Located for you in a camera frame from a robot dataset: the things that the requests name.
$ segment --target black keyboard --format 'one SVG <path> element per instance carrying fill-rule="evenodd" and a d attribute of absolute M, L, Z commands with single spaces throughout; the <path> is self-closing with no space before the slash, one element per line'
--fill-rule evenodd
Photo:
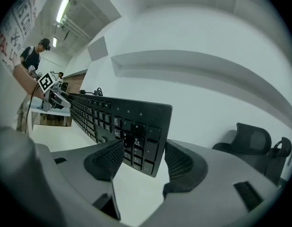
<path fill-rule="evenodd" d="M 70 94 L 71 118 L 97 144 L 124 140 L 123 162 L 155 177 L 167 140 L 172 106 Z"/>

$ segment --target black shirt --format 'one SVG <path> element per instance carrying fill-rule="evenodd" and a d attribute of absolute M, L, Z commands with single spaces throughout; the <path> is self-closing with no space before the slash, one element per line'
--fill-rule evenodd
<path fill-rule="evenodd" d="M 30 50 L 32 50 L 32 48 L 27 47 L 24 50 L 24 52 L 21 54 L 21 57 L 24 58 L 23 65 L 29 71 L 37 70 L 38 64 L 40 63 L 40 55 L 35 52 L 34 47 L 33 47 L 33 51 L 29 55 Z"/>

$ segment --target ceiling light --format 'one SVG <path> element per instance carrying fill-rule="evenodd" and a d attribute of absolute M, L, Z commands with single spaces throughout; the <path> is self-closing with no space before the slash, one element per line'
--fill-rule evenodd
<path fill-rule="evenodd" d="M 58 12 L 58 14 L 57 14 L 57 17 L 56 17 L 56 21 L 57 21 L 58 23 L 61 22 L 61 20 L 62 20 L 62 16 L 63 16 L 63 14 L 64 14 L 64 12 L 65 12 L 65 10 L 66 10 L 66 7 L 67 7 L 69 1 L 70 1 L 70 0 L 62 0 L 61 6 L 60 6 L 60 10 L 59 10 L 59 12 Z"/>
<path fill-rule="evenodd" d="M 57 39 L 54 37 L 53 38 L 53 47 L 56 47 L 56 42 L 57 42 Z"/>

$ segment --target black cap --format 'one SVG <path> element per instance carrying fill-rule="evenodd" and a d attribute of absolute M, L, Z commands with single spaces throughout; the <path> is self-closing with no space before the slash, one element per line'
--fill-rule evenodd
<path fill-rule="evenodd" d="M 44 47 L 45 50 L 48 51 L 49 45 L 50 45 L 50 40 L 48 40 L 46 38 L 45 39 L 42 39 L 41 42 L 40 42 L 40 44 Z"/>

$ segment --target brown wall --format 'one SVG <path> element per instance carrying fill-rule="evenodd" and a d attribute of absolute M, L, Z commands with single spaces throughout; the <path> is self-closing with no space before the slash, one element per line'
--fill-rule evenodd
<path fill-rule="evenodd" d="M 63 82 L 68 82 L 68 87 L 66 93 L 79 93 L 80 92 L 80 86 L 83 83 L 83 80 L 85 78 L 84 74 L 79 74 L 76 76 L 68 77 L 63 80 Z M 67 126 L 71 126 L 71 118 L 68 117 L 67 119 Z"/>

